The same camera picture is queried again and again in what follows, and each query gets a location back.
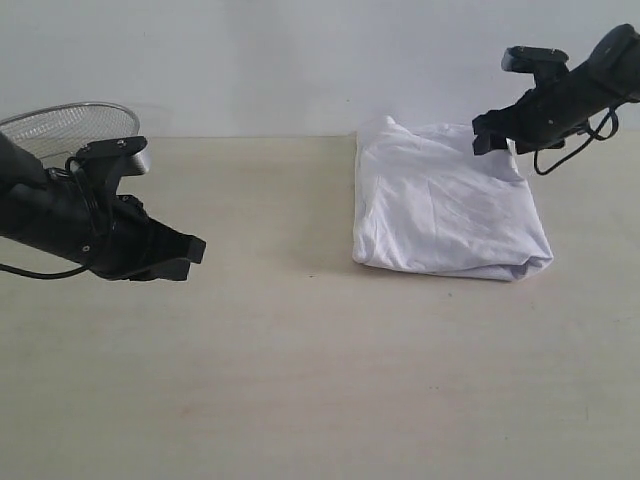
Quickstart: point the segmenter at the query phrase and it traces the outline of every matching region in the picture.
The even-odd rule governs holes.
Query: white wall
[[[149,135],[342,134],[381,113],[469,121],[530,84],[507,46],[581,62],[640,2],[5,0],[0,117],[101,99]],[[640,127],[640,108],[626,109]]]

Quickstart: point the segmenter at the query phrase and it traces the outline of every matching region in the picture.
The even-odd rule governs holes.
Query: wire mesh basket
[[[134,112],[104,102],[58,105],[0,120],[0,132],[45,167],[57,166],[89,142],[133,137],[139,131]]]

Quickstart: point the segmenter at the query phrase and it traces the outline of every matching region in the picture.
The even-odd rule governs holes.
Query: folded white shirt
[[[513,281],[553,261],[508,151],[473,154],[473,130],[413,132],[390,117],[358,132],[353,259],[401,272]]]

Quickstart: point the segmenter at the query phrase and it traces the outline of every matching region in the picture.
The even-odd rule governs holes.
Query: table surface
[[[205,263],[0,276],[2,478],[637,478],[640,134],[531,177],[556,261],[516,284],[355,265],[351,137],[151,148],[121,192]]]

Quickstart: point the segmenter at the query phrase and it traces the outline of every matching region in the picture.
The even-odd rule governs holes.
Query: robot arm
[[[474,119],[476,155],[506,149],[507,139],[515,141],[518,153],[562,148],[565,138],[580,133],[590,141],[605,140],[612,135],[600,136],[604,123],[594,131],[589,118],[607,109],[615,134],[615,110],[640,101],[640,35],[631,25],[620,25],[575,70],[566,67],[568,59],[560,50],[507,49],[503,70],[533,74],[536,87],[514,105]]]
[[[150,218],[134,196],[116,194],[146,146],[144,137],[94,142],[67,168],[45,170],[0,134],[0,236],[81,265],[61,274],[0,271],[44,280],[87,270],[108,280],[186,280],[205,242]]]

